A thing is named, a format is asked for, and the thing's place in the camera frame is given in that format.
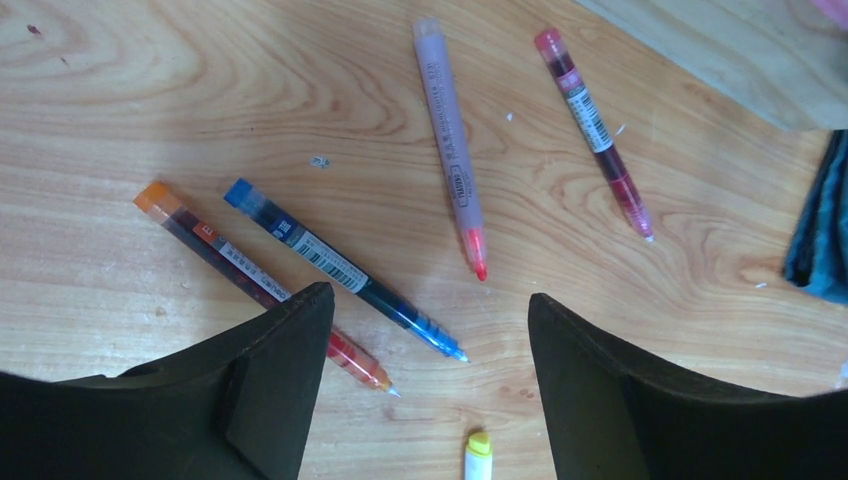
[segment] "white label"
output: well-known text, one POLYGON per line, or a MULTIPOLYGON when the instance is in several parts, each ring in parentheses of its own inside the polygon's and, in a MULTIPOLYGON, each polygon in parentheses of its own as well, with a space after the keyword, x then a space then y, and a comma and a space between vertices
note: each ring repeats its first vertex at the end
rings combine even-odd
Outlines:
POLYGON ((492 457, 465 452, 465 480, 492 480, 492 457))
POLYGON ((292 248, 353 293, 358 293, 368 282, 368 275, 309 232, 303 232, 292 248))
POLYGON ((569 98, 568 106, 594 153, 603 152, 612 146, 612 137, 601 119, 598 108, 595 107, 595 102, 589 96, 588 88, 584 86, 580 93, 569 98))
POLYGON ((277 300, 285 302, 291 297, 291 293, 275 282, 270 275, 260 270, 255 263, 251 262, 245 254, 236 250, 229 242, 224 242, 224 245, 218 251, 221 255, 233 262, 233 265, 250 277, 251 280, 262 285, 262 288, 277 300))

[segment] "wood grain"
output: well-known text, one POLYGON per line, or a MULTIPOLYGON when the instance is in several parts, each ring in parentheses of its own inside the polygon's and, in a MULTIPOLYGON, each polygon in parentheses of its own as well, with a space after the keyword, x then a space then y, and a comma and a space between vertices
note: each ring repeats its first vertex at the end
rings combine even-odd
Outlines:
POLYGON ((848 127, 848 33, 810 0, 576 0, 780 128, 848 127))
POLYGON ((827 134, 775 129, 570 2, 0 0, 0 19, 4 370, 115 375, 259 313, 132 204, 153 179, 286 287, 321 280, 221 200, 239 176, 449 327, 474 362, 439 358, 339 290, 339 327, 404 397, 328 363, 304 479, 459 478, 474 427, 493 434, 498 478, 553 478, 527 340, 534 292, 755 388, 828 390, 848 357, 845 310, 780 276, 827 134), (445 200, 412 47, 425 15, 449 38, 485 284, 445 200), (533 47, 549 25, 610 129, 626 125, 616 142, 654 244, 622 219, 533 47))

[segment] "marker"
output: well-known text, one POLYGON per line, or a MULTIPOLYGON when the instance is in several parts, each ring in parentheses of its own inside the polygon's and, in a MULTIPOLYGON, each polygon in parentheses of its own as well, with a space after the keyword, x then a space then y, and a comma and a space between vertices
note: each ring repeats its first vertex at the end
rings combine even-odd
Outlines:
MULTIPOLYGON (((151 183, 135 197, 134 203, 263 307, 274 308, 291 297, 270 275, 195 216, 165 184, 151 183)), ((400 396, 377 360, 336 327, 330 332, 327 357, 368 388, 400 396)))
POLYGON ((589 95, 589 89, 583 84, 580 71, 571 60, 565 43, 555 28, 545 30, 536 37, 536 48, 545 59, 551 75, 556 80, 571 114, 580 126, 583 137, 589 144, 595 161, 601 167, 604 177, 612 189, 618 205, 630 221, 633 229, 639 232, 645 240, 654 241, 651 228, 651 215, 642 203, 636 185, 627 173, 621 156, 612 141, 612 137, 604 125, 595 102, 589 95))
POLYGON ((471 168, 471 154, 468 152, 459 99, 453 83, 448 45, 436 18, 415 22, 413 32, 418 68, 442 157, 445 182, 453 201, 456 225, 465 243, 468 260, 482 282, 488 276, 483 210, 480 208, 477 181, 471 168))
POLYGON ((488 433, 477 432, 468 437, 465 480, 492 480, 492 441, 488 433))
POLYGON ((224 200, 401 328, 447 357, 468 361, 443 328, 309 231, 247 180, 234 183, 224 200))

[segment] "orange cap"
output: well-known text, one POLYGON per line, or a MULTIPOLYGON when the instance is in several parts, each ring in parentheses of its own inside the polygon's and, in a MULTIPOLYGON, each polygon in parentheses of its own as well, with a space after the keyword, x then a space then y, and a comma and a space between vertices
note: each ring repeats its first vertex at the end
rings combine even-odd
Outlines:
POLYGON ((177 210, 183 208, 183 202, 171 195, 171 191, 162 182, 153 182, 139 193, 133 203, 157 223, 165 223, 177 210))

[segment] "blue cap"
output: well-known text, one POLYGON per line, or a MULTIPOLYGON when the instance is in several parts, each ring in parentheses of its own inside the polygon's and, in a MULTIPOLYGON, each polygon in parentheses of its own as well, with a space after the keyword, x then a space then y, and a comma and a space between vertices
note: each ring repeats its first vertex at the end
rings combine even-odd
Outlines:
POLYGON ((224 200, 250 217, 259 213, 266 202, 265 195, 243 178, 230 187, 224 200))

